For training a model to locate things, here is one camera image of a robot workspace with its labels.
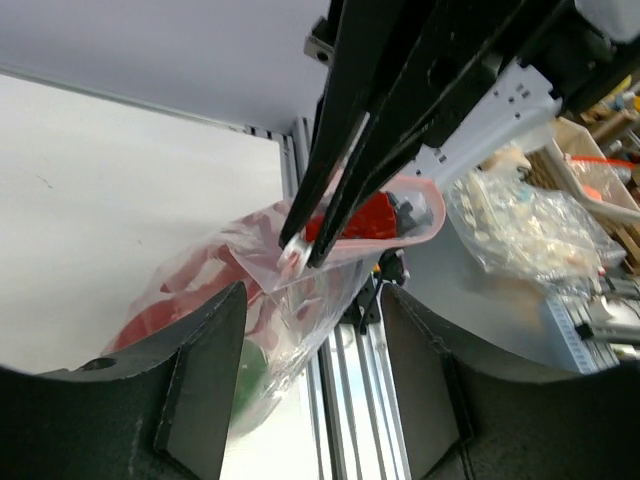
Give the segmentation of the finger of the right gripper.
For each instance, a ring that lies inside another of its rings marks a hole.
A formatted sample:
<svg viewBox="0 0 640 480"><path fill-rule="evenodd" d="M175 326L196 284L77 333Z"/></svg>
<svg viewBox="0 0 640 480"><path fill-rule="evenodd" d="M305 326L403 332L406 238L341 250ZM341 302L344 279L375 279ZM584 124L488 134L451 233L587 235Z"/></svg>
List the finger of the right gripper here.
<svg viewBox="0 0 640 480"><path fill-rule="evenodd" d="M365 114L390 88L434 6L433 1L332 1L313 28L312 36L331 47L332 55L316 107L307 170L280 246L309 223Z"/></svg>
<svg viewBox="0 0 640 480"><path fill-rule="evenodd" d="M422 145L444 144L557 8L554 1L433 2L331 180L337 188L312 244L312 267L324 263L355 211Z"/></svg>

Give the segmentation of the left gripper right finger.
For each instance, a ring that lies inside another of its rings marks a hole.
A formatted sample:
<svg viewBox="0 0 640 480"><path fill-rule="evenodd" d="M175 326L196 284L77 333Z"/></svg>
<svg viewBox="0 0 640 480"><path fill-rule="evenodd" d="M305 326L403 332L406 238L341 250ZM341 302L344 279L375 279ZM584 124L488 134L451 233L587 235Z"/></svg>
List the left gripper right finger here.
<svg viewBox="0 0 640 480"><path fill-rule="evenodd" d="M639 365L594 374L510 353L404 290L381 296L414 479L635 479Z"/></svg>

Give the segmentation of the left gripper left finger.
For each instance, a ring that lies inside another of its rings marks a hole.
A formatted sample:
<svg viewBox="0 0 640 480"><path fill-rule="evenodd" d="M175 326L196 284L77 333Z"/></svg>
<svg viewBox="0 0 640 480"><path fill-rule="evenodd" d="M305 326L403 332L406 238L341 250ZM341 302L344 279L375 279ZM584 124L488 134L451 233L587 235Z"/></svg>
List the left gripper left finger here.
<svg viewBox="0 0 640 480"><path fill-rule="evenodd" d="M216 479L247 314L241 283L77 370L1 371L5 479Z"/></svg>

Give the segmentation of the green bell pepper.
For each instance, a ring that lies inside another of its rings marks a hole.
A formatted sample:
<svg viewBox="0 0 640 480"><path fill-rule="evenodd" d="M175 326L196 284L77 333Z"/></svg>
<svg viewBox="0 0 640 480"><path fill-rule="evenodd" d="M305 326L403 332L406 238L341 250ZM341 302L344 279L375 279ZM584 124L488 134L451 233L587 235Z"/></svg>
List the green bell pepper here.
<svg viewBox="0 0 640 480"><path fill-rule="evenodd" d="M268 372L262 349L252 341L243 341L229 423L229 435L238 438L249 431L246 413L262 391Z"/></svg>

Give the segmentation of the clear zip top bag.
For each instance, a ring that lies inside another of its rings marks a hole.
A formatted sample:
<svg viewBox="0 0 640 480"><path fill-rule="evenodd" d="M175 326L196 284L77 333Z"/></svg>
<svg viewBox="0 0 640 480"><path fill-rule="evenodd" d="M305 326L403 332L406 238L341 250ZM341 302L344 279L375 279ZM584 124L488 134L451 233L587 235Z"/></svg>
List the clear zip top bag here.
<svg viewBox="0 0 640 480"><path fill-rule="evenodd" d="M303 263L319 233L329 200L322 199L303 230L298 250L284 249L278 244L291 207L290 201L281 200L228 223L163 262L144 293L131 304L127 322L138 312L134 303L183 266L194 250L215 240L228 245L233 257L255 279L274 307L269 322L269 332L275 338L271 346L265 344L264 336L247 337L244 331L244 340L262 349L268 365L262 391L245 416L247 433L251 432L271 414L333 331L382 254L428 241L441 229L446 207L432 181L398 175L379 193L389 195L398 221L397 232L391 239L346 240L342 237L345 228L324 264L306 268Z"/></svg>

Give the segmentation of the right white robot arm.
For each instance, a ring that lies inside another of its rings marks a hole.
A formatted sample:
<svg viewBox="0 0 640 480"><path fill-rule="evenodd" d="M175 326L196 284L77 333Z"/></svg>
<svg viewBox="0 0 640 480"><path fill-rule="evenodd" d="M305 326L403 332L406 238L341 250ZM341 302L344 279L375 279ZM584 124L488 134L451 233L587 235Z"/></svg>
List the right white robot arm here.
<svg viewBox="0 0 640 480"><path fill-rule="evenodd" d="M334 1L304 51L328 69L284 266L321 266L416 156L445 186L513 138L605 96L639 58L635 1Z"/></svg>

